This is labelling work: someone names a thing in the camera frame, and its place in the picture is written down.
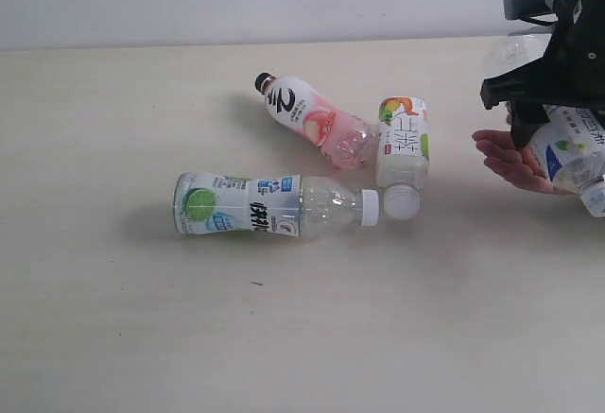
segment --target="black bottle cap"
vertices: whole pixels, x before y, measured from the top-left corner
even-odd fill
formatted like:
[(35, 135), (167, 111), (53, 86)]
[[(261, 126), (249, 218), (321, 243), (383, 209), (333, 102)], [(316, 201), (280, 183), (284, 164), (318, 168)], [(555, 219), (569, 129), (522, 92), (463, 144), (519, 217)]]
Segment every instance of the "black bottle cap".
[(270, 75), (269, 73), (261, 73), (256, 78), (256, 81), (254, 82), (254, 87), (256, 87), (256, 90), (258, 90), (261, 95), (264, 95), (268, 82), (274, 79), (274, 75)]

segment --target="white table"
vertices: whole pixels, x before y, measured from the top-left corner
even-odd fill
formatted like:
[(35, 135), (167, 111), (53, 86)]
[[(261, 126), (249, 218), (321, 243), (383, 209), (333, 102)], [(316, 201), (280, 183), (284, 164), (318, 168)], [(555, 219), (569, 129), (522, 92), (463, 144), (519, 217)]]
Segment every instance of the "white table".
[[(492, 42), (1, 53), (0, 411), (601, 411), (605, 221), (483, 167), (471, 133), (506, 127), (478, 95)], [(262, 71), (374, 120), (424, 98), (421, 215), (177, 234), (183, 171), (334, 173), (265, 113)]]

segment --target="human hand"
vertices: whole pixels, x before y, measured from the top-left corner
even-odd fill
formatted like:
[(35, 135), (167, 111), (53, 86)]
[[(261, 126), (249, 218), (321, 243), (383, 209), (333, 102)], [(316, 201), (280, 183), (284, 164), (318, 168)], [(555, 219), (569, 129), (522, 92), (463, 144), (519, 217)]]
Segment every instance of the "human hand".
[(513, 186), (536, 193), (569, 194), (552, 185), (529, 148), (515, 149), (508, 131), (482, 129), (473, 134), (473, 139), (485, 155), (483, 163)]

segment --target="bottle cap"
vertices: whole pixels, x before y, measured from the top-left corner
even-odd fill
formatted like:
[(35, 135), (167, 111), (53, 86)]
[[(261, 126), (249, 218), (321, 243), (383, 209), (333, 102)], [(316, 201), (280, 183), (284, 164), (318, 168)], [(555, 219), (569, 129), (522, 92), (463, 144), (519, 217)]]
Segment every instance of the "bottle cap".
[(380, 198), (373, 189), (361, 190), (361, 225), (375, 226), (380, 216)]
[(383, 197), (385, 213), (393, 219), (406, 220), (420, 210), (420, 192), (409, 184), (391, 186)]
[(254, 82), (254, 87), (256, 87), (256, 90), (258, 90), (258, 92), (261, 95), (264, 95), (265, 89), (267, 88), (267, 84), (271, 80), (274, 80), (274, 79), (275, 79), (274, 75), (270, 75), (269, 73), (261, 73), (260, 75), (258, 75), (256, 77), (256, 81)]
[(594, 217), (605, 217), (605, 181), (593, 184), (579, 197)]

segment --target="white bottle cap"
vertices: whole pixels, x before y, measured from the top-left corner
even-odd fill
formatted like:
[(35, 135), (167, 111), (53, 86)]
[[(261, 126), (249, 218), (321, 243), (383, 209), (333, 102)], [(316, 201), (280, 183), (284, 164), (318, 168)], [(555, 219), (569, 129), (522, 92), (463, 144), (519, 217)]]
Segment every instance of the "white bottle cap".
[(373, 189), (361, 190), (361, 225), (375, 226), (380, 216), (380, 198)]
[(393, 219), (410, 219), (420, 210), (420, 193), (409, 184), (395, 184), (385, 191), (385, 212)]
[(605, 217), (605, 182), (593, 184), (579, 197), (594, 217)]

